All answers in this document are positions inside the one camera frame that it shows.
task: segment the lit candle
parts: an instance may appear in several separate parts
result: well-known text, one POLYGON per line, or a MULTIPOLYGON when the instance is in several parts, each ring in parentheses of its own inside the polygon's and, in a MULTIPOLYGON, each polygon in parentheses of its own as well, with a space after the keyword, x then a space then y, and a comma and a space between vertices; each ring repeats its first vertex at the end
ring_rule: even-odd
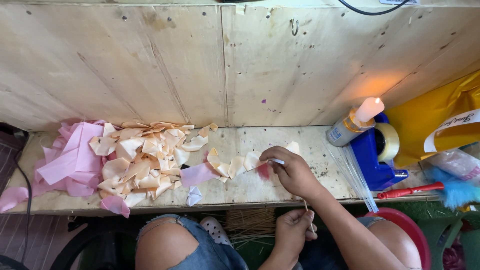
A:
POLYGON ((367 98, 357 110, 355 116, 362 122, 368 122, 384 109, 385 105, 379 98, 367 98))

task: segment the plywood wall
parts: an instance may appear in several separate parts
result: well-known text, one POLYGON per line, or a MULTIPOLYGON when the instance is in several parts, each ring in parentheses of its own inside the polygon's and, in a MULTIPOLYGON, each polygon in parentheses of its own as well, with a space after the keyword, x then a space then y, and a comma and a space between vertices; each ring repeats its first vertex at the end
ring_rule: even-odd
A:
POLYGON ((480 69, 478 18, 478 5, 372 17, 341 6, 2 4, 0 120, 30 131, 82 119, 332 124, 365 97, 392 107, 480 69))

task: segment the red stain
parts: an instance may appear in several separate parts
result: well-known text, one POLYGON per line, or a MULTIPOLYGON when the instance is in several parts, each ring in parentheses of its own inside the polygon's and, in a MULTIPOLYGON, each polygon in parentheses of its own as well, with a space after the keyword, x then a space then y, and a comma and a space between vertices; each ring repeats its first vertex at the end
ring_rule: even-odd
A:
POLYGON ((208 156, 208 150, 205 150, 205 153, 204 153, 204 163, 208 162, 207 156, 208 156))
POLYGON ((257 174, 262 180, 270 179, 270 166, 268 164, 262 164, 257 168, 257 174))

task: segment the packing tape roll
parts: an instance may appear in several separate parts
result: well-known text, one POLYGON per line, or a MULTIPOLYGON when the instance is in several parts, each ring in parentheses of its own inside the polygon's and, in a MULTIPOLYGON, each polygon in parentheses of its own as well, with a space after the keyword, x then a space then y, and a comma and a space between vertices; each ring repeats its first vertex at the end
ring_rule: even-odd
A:
POLYGON ((375 125, 375 142, 377 144, 378 162, 392 160, 400 148, 400 139, 392 125, 377 123, 375 125))

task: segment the person's left hand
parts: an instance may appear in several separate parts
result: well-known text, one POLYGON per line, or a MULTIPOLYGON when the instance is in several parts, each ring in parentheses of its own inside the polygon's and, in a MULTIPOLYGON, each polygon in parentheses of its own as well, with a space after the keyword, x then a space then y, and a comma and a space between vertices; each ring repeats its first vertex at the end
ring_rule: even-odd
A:
POLYGON ((272 254, 297 263, 305 241, 317 239, 317 234, 310 228, 313 216, 312 210, 296 209, 278 217, 272 254))

